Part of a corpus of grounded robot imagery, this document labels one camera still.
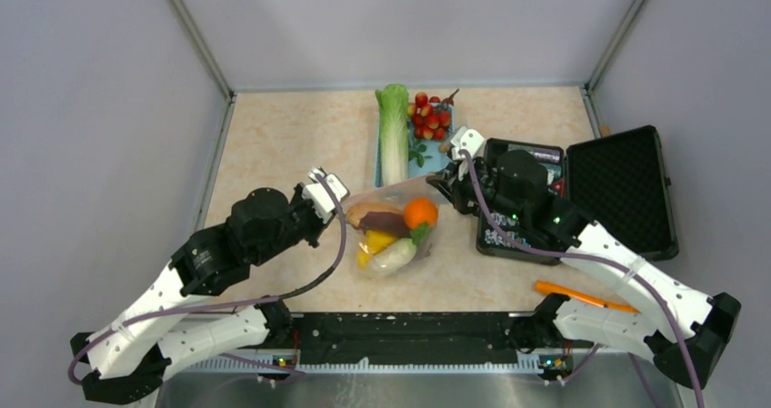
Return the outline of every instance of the marble tabletop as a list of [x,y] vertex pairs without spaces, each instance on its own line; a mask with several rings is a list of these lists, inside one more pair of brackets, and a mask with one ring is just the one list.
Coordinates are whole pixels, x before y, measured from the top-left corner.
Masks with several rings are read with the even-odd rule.
[[[426,89],[445,97],[452,90]],[[464,88],[456,124],[487,137],[568,147],[592,138],[578,87]],[[268,186],[291,196],[314,166],[337,174],[352,194],[373,188],[378,110],[375,94],[325,91],[240,94],[215,180],[206,225],[223,222],[231,205]],[[437,247],[429,258],[382,279],[364,276],[355,252],[316,289],[287,301],[293,312],[529,311],[545,280],[623,302],[597,280],[564,265],[543,266],[476,251],[476,219],[440,207]],[[300,244],[231,287],[218,302],[280,294],[308,283],[333,261],[340,238],[332,223],[312,249]]]

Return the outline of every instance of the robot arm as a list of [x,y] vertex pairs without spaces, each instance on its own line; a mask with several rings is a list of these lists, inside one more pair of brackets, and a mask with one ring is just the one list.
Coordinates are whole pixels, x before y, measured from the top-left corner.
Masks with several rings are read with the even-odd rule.
[[[517,219],[517,233],[533,249],[560,256],[564,264],[594,276],[640,311],[625,313],[598,308],[551,294],[536,308],[533,318],[524,320],[517,330],[524,333],[556,330],[569,340],[587,340],[622,349],[653,362],[670,379],[691,387],[672,324],[662,311],[663,304],[685,338],[698,381],[704,387],[731,338],[741,307],[739,302],[729,294],[711,297],[691,289],[630,251],[590,214],[549,193],[546,169],[531,154],[510,151],[501,155],[496,164],[474,158],[484,141],[477,131],[460,128],[443,146],[454,162],[427,181],[461,214],[479,215],[479,201],[469,179],[469,169],[473,168],[485,204]],[[463,151],[473,158],[471,164]],[[571,258],[570,254],[592,255],[589,258],[595,260]],[[596,262],[601,259],[617,265]],[[653,286],[663,301],[660,303],[641,283],[633,280],[635,275]]]
[[[251,265],[262,265],[303,240],[318,246],[335,215],[335,203],[319,180],[338,201],[348,196],[348,190],[322,169],[308,176],[313,183],[298,184],[291,201],[276,189],[260,188],[235,203],[224,223],[191,235],[112,324],[71,340],[73,353],[91,367],[81,382],[86,400],[152,404],[161,383],[186,367],[285,335],[282,328],[289,312],[275,301],[188,330],[173,328],[187,313],[248,278]],[[142,319],[149,313],[154,316]],[[70,379],[77,382],[73,367]]]

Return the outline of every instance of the black case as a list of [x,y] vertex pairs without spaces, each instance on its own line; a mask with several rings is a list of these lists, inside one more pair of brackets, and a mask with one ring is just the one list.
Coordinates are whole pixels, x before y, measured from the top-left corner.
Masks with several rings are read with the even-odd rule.
[[[679,252],[667,189],[670,180],[666,176],[661,142],[655,127],[643,126],[574,144],[567,148],[566,153],[558,146],[491,138],[485,146],[485,160],[495,166],[497,157],[506,152],[511,144],[558,151],[564,179],[563,196],[586,209],[632,251],[649,261],[668,260]],[[501,226],[511,231],[505,224]],[[539,264],[559,264],[554,258],[534,256],[513,247],[489,243],[491,231],[487,220],[480,214],[476,249],[482,254]]]

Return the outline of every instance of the plastic bag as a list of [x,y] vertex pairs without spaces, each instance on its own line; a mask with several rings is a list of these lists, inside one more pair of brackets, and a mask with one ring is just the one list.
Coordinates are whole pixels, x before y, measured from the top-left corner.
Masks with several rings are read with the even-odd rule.
[[344,205],[348,248],[359,269],[386,276],[430,255],[445,201],[424,176],[350,197]]

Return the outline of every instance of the white wall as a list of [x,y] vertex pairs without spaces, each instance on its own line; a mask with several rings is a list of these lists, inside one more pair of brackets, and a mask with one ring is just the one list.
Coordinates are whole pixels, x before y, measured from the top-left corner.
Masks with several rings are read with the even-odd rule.
[[680,256],[660,264],[743,305],[709,387],[768,406],[771,351],[771,0],[651,0],[598,92],[618,132],[658,127]]
[[69,339],[191,231],[224,111],[165,0],[0,0],[0,406],[86,405]]
[[578,84],[632,0],[185,0],[238,89]]

